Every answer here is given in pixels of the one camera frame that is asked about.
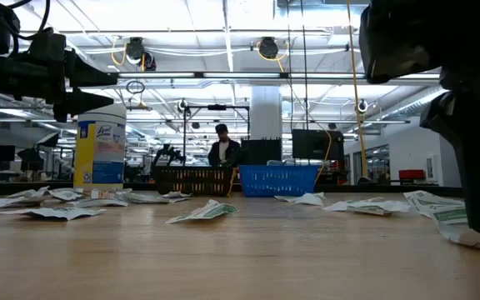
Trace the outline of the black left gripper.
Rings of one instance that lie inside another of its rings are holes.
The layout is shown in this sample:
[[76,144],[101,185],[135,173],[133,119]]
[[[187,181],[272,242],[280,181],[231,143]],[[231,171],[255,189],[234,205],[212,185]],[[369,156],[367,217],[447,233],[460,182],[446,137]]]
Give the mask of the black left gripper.
[[[72,92],[66,93],[69,79]],[[87,111],[114,104],[114,100],[77,87],[109,86],[118,78],[84,62],[74,50],[66,50],[61,60],[36,60],[29,54],[0,57],[0,93],[15,98],[43,98],[53,104],[54,119],[66,122]]]

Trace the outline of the white long bandage wrapper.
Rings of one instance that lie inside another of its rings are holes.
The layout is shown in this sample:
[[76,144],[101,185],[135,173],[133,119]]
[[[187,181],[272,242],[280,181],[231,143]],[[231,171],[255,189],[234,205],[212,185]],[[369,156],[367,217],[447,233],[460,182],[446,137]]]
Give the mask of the white long bandage wrapper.
[[409,213],[410,206],[403,202],[397,201],[385,201],[385,202],[336,202],[330,206],[325,207],[323,210],[327,212],[347,212],[350,207],[379,207],[392,213]]
[[132,192],[117,192],[117,199],[133,204],[167,204],[168,198],[136,194]]
[[293,202],[296,204],[306,204],[313,206],[322,206],[323,205],[323,193],[305,193],[301,197],[296,197]]

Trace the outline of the white yellow wipes canister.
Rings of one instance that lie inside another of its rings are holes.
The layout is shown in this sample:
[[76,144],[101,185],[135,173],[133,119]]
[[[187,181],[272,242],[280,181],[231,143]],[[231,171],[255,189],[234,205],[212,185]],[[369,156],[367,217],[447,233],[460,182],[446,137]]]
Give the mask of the white yellow wipes canister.
[[77,117],[73,186],[123,189],[127,109],[119,103]]

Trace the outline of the red cart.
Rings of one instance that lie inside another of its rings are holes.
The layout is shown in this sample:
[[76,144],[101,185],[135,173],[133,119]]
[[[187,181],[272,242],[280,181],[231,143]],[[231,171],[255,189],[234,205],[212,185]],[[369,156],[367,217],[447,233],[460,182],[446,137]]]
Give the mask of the red cart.
[[398,171],[401,184],[415,184],[426,179],[426,173],[422,169],[404,169]]

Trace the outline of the black slotted plastic basket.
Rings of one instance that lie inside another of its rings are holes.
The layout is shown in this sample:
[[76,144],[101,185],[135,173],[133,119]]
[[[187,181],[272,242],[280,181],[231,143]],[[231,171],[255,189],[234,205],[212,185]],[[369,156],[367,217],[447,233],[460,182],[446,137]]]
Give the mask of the black slotted plastic basket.
[[236,170],[231,167],[155,167],[152,178],[160,194],[181,192],[195,196],[227,196]]

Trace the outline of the person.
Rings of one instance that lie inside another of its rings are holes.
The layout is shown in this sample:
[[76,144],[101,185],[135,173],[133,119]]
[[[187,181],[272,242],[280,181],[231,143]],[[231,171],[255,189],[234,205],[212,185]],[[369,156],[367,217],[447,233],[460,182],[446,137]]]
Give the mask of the person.
[[218,141],[215,142],[207,155],[211,167],[231,167],[238,165],[241,145],[228,136],[228,127],[220,123],[215,127]]

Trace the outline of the long ceiling light strip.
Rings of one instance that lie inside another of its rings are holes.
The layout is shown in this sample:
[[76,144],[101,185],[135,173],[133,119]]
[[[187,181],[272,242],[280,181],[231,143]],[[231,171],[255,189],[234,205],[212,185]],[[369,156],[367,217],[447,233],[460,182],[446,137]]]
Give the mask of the long ceiling light strip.
[[118,72],[119,78],[352,79],[345,72]]

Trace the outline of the black monitor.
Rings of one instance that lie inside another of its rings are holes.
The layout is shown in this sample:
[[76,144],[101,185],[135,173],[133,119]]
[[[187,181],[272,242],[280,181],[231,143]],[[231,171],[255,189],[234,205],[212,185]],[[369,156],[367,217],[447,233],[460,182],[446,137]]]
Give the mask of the black monitor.
[[344,136],[339,131],[292,130],[292,157],[300,159],[343,160]]

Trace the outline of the white building column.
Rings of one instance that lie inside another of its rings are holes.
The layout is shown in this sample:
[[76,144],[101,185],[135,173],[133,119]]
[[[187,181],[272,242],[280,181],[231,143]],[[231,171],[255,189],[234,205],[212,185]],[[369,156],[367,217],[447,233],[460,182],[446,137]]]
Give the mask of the white building column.
[[252,139],[282,136],[282,95],[278,86],[254,86],[250,101]]

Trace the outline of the black equipment cabinet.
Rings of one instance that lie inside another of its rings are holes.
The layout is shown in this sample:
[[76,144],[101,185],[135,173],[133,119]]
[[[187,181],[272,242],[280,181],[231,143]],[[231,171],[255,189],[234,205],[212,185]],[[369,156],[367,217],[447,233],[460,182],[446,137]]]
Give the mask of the black equipment cabinet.
[[268,161],[281,161],[282,140],[277,139],[245,139],[241,141],[244,165],[266,165]]

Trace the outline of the blue slotted plastic basket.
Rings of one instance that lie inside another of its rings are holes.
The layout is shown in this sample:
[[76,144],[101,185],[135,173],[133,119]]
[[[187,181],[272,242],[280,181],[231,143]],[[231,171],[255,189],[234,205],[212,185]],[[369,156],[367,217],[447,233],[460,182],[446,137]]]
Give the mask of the blue slotted plastic basket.
[[318,166],[241,165],[239,171],[245,197],[298,197],[314,192]]

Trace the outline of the black gantry frame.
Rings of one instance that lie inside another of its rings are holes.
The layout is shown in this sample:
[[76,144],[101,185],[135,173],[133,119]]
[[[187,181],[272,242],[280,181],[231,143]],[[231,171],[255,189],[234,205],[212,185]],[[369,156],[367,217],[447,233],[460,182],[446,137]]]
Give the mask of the black gantry frame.
[[218,143],[224,143],[226,140],[231,140],[231,134],[228,130],[228,124],[236,124],[239,122],[238,119],[223,119],[215,118],[210,121],[205,121],[203,119],[193,119],[201,110],[213,111],[213,112],[222,112],[227,110],[232,110],[239,117],[240,120],[246,123],[247,130],[244,133],[237,133],[240,138],[250,138],[251,135],[251,109],[249,106],[240,106],[240,105],[227,105],[227,104],[208,104],[208,105],[184,105],[182,110],[182,154],[187,155],[187,136],[188,136],[188,124],[195,123],[215,123],[216,127],[214,132],[217,135]]

